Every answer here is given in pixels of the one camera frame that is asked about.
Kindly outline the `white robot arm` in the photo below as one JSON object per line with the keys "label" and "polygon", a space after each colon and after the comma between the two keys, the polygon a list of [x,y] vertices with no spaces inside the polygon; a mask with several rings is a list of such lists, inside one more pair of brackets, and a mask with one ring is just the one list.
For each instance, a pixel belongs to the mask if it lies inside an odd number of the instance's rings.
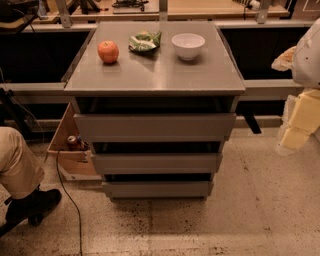
{"label": "white robot arm", "polygon": [[291,70],[293,81],[304,87],[289,96],[283,111],[276,151],[290,155],[298,151],[320,127],[320,19],[293,46],[271,64],[277,71]]}

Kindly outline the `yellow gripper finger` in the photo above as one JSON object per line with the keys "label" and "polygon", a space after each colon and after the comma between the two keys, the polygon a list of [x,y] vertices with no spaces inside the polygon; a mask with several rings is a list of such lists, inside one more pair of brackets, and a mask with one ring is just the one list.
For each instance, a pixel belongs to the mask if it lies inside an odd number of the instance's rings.
{"label": "yellow gripper finger", "polygon": [[320,90],[304,89],[289,95],[284,106],[276,152],[291,155],[298,151],[320,127]]}
{"label": "yellow gripper finger", "polygon": [[293,55],[296,47],[290,47],[280,54],[271,64],[271,68],[277,71],[287,71],[292,68]]}

